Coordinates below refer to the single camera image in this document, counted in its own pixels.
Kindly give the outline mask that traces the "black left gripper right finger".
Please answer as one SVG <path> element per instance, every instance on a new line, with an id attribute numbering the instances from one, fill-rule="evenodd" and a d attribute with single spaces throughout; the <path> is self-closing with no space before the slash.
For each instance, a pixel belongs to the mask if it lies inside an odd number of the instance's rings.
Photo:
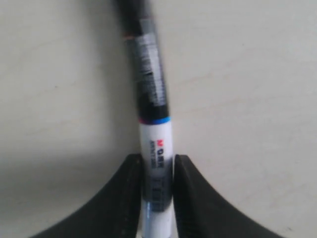
<path id="1" fill-rule="evenodd" d="M 173 200 L 180 238 L 277 238 L 225 200 L 187 155 L 174 161 Z"/>

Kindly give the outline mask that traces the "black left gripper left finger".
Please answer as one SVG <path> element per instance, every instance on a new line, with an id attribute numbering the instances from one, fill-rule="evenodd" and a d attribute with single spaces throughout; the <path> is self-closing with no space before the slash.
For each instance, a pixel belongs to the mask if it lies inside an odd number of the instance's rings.
<path id="1" fill-rule="evenodd" d="M 76 212 L 37 238 L 134 238 L 141 210 L 143 162 L 130 154 L 109 182 Z"/>

